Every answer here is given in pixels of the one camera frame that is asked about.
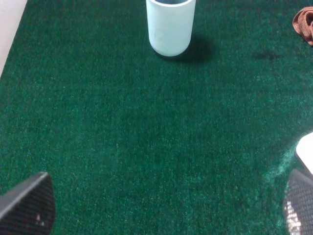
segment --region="black mesh object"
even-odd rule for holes
[[[313,235],[313,176],[307,170],[291,172],[284,216],[291,235]]]
[[[48,173],[39,172],[0,197],[0,235],[48,235],[54,218]]]

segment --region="white object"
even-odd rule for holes
[[[300,139],[296,154],[302,164],[313,174],[313,132]]]
[[[27,0],[0,0],[0,77]]]
[[[177,4],[164,2],[146,0],[149,41],[157,53],[176,56],[189,46],[196,0],[176,0]]]

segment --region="white cup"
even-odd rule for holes
[[[189,46],[196,0],[146,0],[149,41],[163,56],[176,56]]]

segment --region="brown leather object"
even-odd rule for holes
[[[313,6],[301,9],[293,18],[292,26],[305,41],[313,46]]]

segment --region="dark stain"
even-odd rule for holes
[[[191,37],[188,48],[180,55],[173,57],[166,57],[159,55],[159,57],[177,63],[199,64],[209,61],[213,58],[216,48],[211,40],[202,35],[196,34]]]
[[[280,55],[276,54],[272,50],[264,50],[261,52],[255,52],[252,54],[252,58],[255,60],[276,60],[280,58]]]

